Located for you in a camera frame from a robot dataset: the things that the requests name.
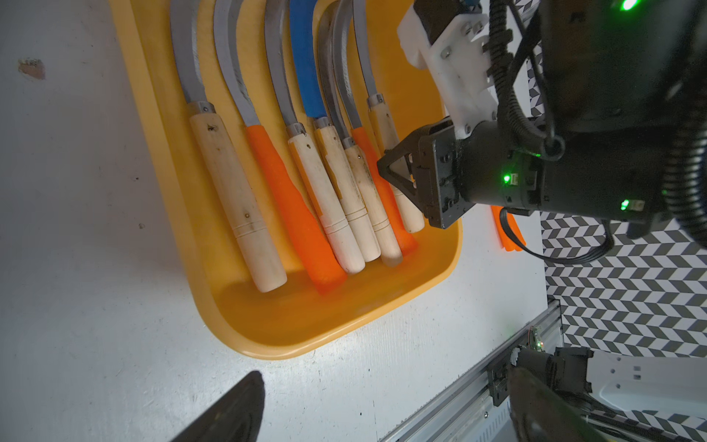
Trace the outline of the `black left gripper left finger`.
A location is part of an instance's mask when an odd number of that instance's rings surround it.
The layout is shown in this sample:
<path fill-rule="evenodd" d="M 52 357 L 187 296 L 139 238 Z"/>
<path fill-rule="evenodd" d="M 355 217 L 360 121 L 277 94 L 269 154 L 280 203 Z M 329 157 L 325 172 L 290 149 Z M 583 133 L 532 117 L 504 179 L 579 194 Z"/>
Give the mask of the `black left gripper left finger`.
<path fill-rule="evenodd" d="M 254 370 L 175 436 L 173 441 L 256 441 L 264 408 L 263 376 Z"/>

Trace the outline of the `yellow plastic storage tray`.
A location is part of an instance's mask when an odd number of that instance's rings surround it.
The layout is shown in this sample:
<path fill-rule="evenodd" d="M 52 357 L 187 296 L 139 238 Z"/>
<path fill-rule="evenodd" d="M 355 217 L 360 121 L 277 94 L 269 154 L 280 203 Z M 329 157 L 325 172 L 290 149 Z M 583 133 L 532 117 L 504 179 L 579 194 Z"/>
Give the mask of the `yellow plastic storage tray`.
<path fill-rule="evenodd" d="M 265 177 L 247 142 L 245 125 L 221 74 L 213 37 L 215 1 L 199 9 L 199 58 L 206 96 L 215 104 L 242 161 L 288 282 L 260 293 L 228 226 L 217 190 L 189 125 L 187 103 L 175 66 L 169 1 L 109 1 L 136 106 L 167 208 L 194 303 L 210 332 L 248 357 L 299 357 L 373 322 L 447 278 L 460 259 L 462 227 L 429 225 L 414 234 L 418 248 L 395 268 L 380 260 L 320 295 L 287 236 Z M 376 78 L 393 110 L 399 132 L 442 117 L 431 79 L 404 67 L 393 42 L 394 26 L 412 1 L 382 2 L 383 17 L 369 18 Z M 245 1 L 239 19 L 241 66 L 250 97 L 294 186 L 305 186 L 288 152 L 263 41 L 265 1 Z"/>

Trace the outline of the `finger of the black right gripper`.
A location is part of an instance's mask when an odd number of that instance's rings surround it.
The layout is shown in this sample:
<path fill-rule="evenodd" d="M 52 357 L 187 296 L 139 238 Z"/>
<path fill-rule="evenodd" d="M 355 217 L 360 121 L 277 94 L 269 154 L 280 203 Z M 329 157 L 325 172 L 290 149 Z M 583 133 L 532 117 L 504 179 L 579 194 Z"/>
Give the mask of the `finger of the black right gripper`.
<path fill-rule="evenodd" d="M 393 171 L 389 166 L 378 165 L 377 169 L 379 170 L 380 176 L 386 182 L 398 189 L 417 209 L 425 213 L 426 200 L 417 190 L 416 184 L 412 180 L 404 178 L 401 174 Z"/>
<path fill-rule="evenodd" d="M 413 132 L 387 150 L 377 162 L 381 177 L 426 177 L 428 175 L 428 136 Z"/>

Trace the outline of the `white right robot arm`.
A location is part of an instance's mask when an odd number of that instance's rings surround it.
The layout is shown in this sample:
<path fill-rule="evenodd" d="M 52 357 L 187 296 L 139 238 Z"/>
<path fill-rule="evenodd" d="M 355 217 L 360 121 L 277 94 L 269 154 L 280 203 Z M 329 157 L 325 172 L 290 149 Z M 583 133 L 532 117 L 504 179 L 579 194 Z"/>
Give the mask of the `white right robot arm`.
<path fill-rule="evenodd" d="M 417 1 L 399 26 L 449 113 L 379 160 L 430 225 L 477 204 L 512 214 L 675 220 L 706 242 L 706 5 Z"/>

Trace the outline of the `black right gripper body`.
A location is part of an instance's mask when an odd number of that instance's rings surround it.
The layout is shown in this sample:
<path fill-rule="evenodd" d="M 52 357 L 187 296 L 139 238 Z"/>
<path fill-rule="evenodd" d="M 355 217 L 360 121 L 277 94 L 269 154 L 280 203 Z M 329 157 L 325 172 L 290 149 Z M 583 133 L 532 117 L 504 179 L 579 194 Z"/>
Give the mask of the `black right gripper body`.
<path fill-rule="evenodd" d="M 513 150 L 494 122 L 465 140 L 448 119 L 414 131 L 418 204 L 435 228 L 451 227 L 475 204 L 650 228 L 663 221 L 662 175 L 660 129 L 571 134 L 557 161 Z"/>

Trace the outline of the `sickle with wooden handle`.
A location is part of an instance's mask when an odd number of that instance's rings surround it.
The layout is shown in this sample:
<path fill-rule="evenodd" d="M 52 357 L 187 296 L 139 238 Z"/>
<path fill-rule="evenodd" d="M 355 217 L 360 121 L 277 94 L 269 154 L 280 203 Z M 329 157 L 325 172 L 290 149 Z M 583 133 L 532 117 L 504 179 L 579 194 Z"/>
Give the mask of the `sickle with wooden handle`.
<path fill-rule="evenodd" d="M 257 289 L 287 282 L 283 263 L 223 120 L 208 101 L 198 55 L 198 1 L 169 3 L 169 24 L 180 86 L 191 130 L 204 157 L 226 218 Z"/>
<path fill-rule="evenodd" d="M 355 235 L 344 215 L 338 195 L 320 158 L 315 142 L 298 121 L 285 73 L 283 25 L 287 2 L 268 0 L 264 14 L 264 42 L 267 63 L 278 108 L 288 134 L 288 146 L 303 177 L 320 224 L 333 253 L 347 274 L 358 274 L 366 267 Z"/>
<path fill-rule="evenodd" d="M 333 31 L 334 14 L 339 4 L 339 1 L 335 1 L 324 9 L 317 31 L 317 62 L 321 93 L 328 116 L 342 141 L 344 154 L 366 205 L 377 244 L 379 245 L 381 261 L 388 267 L 395 267 L 403 261 L 399 243 L 392 226 L 390 226 L 390 221 L 388 221 L 388 215 L 381 202 L 377 186 L 374 184 L 366 162 L 366 155 L 362 152 L 359 145 L 355 143 L 346 128 L 339 98 L 337 97 L 331 32 Z"/>
<path fill-rule="evenodd" d="M 367 91 L 368 115 L 372 123 L 377 144 L 385 154 L 399 144 L 399 136 L 390 115 L 390 108 L 385 98 L 377 90 L 375 77 L 370 61 L 368 34 L 366 27 L 366 2 L 353 0 L 353 27 L 361 71 Z M 409 233 L 416 233 L 425 227 L 423 213 L 398 188 L 390 184 L 396 200 L 403 226 Z"/>

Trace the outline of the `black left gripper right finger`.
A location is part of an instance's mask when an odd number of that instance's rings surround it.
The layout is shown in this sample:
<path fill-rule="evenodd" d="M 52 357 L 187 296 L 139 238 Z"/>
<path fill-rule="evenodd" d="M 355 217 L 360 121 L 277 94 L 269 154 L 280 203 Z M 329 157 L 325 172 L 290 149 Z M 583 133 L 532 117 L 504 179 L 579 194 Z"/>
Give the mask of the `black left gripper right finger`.
<path fill-rule="evenodd" d="M 518 441 L 606 441 L 528 370 L 512 368 L 508 386 Z"/>

